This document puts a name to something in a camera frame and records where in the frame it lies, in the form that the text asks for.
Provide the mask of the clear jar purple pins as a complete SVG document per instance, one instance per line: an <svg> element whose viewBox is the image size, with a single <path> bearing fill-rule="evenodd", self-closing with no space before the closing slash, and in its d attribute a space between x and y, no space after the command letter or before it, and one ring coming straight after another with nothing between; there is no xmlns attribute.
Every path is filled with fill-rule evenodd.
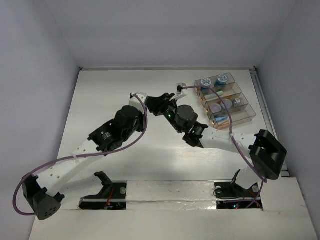
<svg viewBox="0 0 320 240"><path fill-rule="evenodd" d="M234 98L234 99L232 100L232 106L233 106L234 108L237 108L237 107L241 106L242 104L243 104L243 98L241 98L241 97Z"/></svg>
<svg viewBox="0 0 320 240"><path fill-rule="evenodd" d="M222 110L222 106L219 103L213 103L210 106L210 110L213 114L219 113Z"/></svg>

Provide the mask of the clear jar blue pins back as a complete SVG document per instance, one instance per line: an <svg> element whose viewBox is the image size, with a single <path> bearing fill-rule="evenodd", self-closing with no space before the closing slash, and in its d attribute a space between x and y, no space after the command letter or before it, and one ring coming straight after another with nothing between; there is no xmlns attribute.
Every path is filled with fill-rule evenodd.
<svg viewBox="0 0 320 240"><path fill-rule="evenodd" d="M230 99L225 98L221 101L220 105L224 110L226 110L226 109L231 109L233 106L233 103Z"/></svg>

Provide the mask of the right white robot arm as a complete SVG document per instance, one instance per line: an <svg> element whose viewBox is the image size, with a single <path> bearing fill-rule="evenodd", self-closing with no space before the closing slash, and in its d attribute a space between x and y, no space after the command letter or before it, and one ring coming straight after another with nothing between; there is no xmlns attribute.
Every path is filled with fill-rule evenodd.
<svg viewBox="0 0 320 240"><path fill-rule="evenodd" d="M238 170L230 183L235 196L242 196L259 181L279 179L287 150L268 130L235 134L201 124L191 106L177 105L174 94L149 96L145 104L150 113L164 116L179 134L184 135L182 139L191 147L220 149L245 157L247 167Z"/></svg>

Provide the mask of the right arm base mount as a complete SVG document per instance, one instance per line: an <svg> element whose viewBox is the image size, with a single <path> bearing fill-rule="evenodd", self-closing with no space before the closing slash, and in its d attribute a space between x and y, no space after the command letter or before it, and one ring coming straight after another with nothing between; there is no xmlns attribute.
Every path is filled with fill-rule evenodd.
<svg viewBox="0 0 320 240"><path fill-rule="evenodd" d="M216 181L213 196L216 198L218 210L263 209L257 183L249 189L244 189L236 184L240 169L230 181Z"/></svg>

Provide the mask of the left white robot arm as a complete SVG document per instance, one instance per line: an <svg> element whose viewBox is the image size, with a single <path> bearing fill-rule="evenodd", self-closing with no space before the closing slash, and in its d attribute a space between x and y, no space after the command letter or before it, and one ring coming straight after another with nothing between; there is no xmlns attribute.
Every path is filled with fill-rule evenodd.
<svg viewBox="0 0 320 240"><path fill-rule="evenodd" d="M125 105L115 117L89 134L69 156L47 163L27 174L22 182L23 196L40 220L53 216L62 206L61 189L87 166L110 154L128 149L123 143L136 132L145 134L148 125L146 106Z"/></svg>

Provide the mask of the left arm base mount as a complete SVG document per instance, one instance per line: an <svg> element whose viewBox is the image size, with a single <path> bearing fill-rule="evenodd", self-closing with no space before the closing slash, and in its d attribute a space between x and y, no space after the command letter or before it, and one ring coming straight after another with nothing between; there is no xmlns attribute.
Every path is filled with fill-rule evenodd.
<svg viewBox="0 0 320 240"><path fill-rule="evenodd" d="M103 172L95 172L94 176L101 181L101 190L94 195L80 198L78 207L81 210L126 210L127 182L112 180Z"/></svg>

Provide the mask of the orange capped highlighter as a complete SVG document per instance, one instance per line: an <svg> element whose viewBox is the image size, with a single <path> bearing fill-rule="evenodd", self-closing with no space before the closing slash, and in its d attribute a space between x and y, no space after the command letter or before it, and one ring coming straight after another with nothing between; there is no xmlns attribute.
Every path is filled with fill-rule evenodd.
<svg viewBox="0 0 320 240"><path fill-rule="evenodd" d="M227 121L227 122L224 122L224 123L220 124L218 129L219 130L224 130L224 129L227 129L229 127L230 127L230 122Z"/></svg>

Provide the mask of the green highlighter pen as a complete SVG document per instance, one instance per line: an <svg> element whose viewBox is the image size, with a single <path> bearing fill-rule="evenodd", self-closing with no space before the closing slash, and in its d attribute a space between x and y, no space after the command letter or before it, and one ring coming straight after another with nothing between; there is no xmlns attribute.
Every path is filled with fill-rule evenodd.
<svg viewBox="0 0 320 240"><path fill-rule="evenodd" d="M218 91L217 93L211 93L211 94L205 95L204 97L208 100L208 99L217 98L218 96L222 96L223 94L224 94L223 91Z"/></svg>

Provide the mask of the blue ink jar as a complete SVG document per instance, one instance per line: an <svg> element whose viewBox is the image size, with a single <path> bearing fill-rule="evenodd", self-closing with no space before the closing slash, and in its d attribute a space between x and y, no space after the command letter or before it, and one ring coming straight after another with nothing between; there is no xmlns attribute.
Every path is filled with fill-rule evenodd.
<svg viewBox="0 0 320 240"><path fill-rule="evenodd" d="M210 78L202 78L200 80L200 85L201 85L201 91L206 91L208 90L211 85L212 85L212 80Z"/></svg>
<svg viewBox="0 0 320 240"><path fill-rule="evenodd" d="M219 74L216 77L216 81L215 81L214 86L215 87L224 86L228 83L228 80L229 80L229 78L226 74Z"/></svg>

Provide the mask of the blue capped highlighter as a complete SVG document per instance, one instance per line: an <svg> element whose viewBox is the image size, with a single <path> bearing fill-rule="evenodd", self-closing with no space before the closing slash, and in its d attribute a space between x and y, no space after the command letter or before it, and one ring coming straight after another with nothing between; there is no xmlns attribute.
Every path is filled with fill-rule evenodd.
<svg viewBox="0 0 320 240"><path fill-rule="evenodd" d="M227 121L229 118L227 116L219 116L219 117L216 117L215 118L215 121L217 123L220 123L220 122L224 122L224 121Z"/></svg>

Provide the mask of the blue ink jar front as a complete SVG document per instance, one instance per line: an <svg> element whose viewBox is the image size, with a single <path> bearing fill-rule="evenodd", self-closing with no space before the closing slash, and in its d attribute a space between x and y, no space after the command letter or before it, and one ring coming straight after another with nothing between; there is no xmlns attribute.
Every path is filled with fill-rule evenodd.
<svg viewBox="0 0 320 240"><path fill-rule="evenodd" d="M212 85L212 80L210 78L202 78L200 80L200 85L201 85L201 91L206 91L208 90L211 85Z"/></svg>

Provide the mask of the blue ink jar back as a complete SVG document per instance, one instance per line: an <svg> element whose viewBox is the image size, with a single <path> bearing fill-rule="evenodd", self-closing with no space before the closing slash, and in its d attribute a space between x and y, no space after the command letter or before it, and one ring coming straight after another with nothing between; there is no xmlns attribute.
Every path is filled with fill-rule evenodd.
<svg viewBox="0 0 320 240"><path fill-rule="evenodd" d="M228 83L228 80L229 80L229 78L226 74L219 74L216 77L216 81L215 81L214 86L215 87L224 86Z"/></svg>

